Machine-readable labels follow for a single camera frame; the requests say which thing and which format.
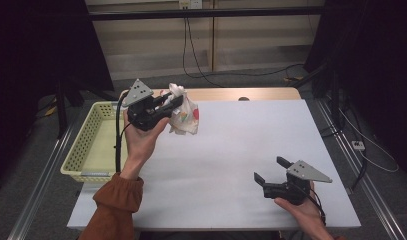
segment brown sleeve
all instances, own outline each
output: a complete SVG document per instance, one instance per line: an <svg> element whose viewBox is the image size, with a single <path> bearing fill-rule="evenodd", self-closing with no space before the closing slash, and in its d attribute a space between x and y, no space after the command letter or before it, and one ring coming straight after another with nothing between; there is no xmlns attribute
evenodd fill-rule
<svg viewBox="0 0 407 240"><path fill-rule="evenodd" d="M143 180L126 180L115 174L94 194L97 210L79 237L84 239L134 239L132 213L143 197Z"/></svg>

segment yellow basket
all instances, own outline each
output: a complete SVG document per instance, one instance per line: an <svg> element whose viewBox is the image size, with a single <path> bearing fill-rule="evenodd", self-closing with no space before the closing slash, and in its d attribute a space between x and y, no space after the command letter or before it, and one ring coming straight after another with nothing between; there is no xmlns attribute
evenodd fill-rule
<svg viewBox="0 0 407 240"><path fill-rule="evenodd" d="M120 129L123 117L120 116ZM60 172L78 182L107 182L115 174L116 104L96 102L91 107ZM122 141L121 166L126 158Z"/></svg>

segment wall outlet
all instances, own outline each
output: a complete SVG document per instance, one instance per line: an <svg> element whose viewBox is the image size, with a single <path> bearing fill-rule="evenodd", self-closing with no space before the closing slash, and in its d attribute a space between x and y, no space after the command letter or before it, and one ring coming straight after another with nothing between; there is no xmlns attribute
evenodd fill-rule
<svg viewBox="0 0 407 240"><path fill-rule="evenodd" d="M190 0L190 9L203 9L202 0Z"/></svg>
<svg viewBox="0 0 407 240"><path fill-rule="evenodd" d="M190 9L191 1L190 0L179 0L179 9Z"/></svg>
<svg viewBox="0 0 407 240"><path fill-rule="evenodd" d="M365 146L363 145L362 141L352 141L352 146L353 146L353 149L355 149L355 150L359 150L359 151L365 150Z"/></svg>

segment black metal bar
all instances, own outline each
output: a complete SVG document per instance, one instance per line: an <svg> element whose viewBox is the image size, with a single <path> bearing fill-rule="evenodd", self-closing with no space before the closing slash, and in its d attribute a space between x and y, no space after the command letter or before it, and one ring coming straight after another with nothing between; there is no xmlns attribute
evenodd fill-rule
<svg viewBox="0 0 407 240"><path fill-rule="evenodd" d="M246 16L292 16L319 15L350 11L353 7L289 7L289 8L249 8L249 9L188 9L137 12L91 12L89 14L39 14L38 17L60 18L64 21L111 21L133 19L167 19L167 18L210 18L210 17L246 17Z"/></svg>

